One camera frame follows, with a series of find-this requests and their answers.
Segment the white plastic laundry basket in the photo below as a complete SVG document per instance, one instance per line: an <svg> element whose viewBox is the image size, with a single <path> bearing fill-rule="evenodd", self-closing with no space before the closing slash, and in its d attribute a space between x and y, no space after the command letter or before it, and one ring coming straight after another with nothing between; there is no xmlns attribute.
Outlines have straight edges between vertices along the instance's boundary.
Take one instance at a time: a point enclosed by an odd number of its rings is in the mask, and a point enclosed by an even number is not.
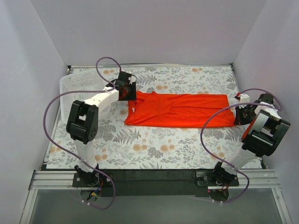
<svg viewBox="0 0 299 224"><path fill-rule="evenodd" d="M98 75L95 69L82 70L69 74L60 79L60 93L69 91L99 91L105 87L106 82ZM61 121L66 124L75 100L83 101L96 93L71 93L60 98Z"/></svg>

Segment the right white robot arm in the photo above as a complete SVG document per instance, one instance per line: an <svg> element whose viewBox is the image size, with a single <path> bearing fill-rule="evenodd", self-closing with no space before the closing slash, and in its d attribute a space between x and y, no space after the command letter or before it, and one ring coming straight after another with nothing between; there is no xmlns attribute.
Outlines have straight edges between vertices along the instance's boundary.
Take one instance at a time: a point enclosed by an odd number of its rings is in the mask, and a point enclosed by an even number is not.
<svg viewBox="0 0 299 224"><path fill-rule="evenodd" d="M286 132L290 122L278 115L274 105L274 96L261 94L253 105L235 107L235 125L249 125L241 137L242 147L235 151L227 162L217 162L211 174L216 185L229 185L241 169L253 159L272 155Z"/></svg>

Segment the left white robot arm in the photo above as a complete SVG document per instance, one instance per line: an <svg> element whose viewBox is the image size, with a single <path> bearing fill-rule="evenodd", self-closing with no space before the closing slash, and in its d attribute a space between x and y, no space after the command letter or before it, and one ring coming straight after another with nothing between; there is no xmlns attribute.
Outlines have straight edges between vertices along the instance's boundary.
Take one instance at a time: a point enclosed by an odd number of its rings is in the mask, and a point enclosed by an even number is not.
<svg viewBox="0 0 299 224"><path fill-rule="evenodd" d="M114 79L96 95L86 100L75 100L71 105L66 131L73 139L80 162L75 170L86 185L99 183L98 162L95 159L93 140L98 133L100 113L117 101L136 100L136 76L120 71Z"/></svg>

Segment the orange t shirt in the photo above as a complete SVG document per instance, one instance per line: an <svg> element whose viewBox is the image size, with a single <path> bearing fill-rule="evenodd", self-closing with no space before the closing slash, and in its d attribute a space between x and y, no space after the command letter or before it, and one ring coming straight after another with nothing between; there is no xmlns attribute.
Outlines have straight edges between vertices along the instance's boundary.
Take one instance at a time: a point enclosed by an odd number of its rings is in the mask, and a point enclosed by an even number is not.
<svg viewBox="0 0 299 224"><path fill-rule="evenodd" d="M202 128L219 110L229 106L225 94L160 94L137 92L128 101L128 126Z"/></svg>

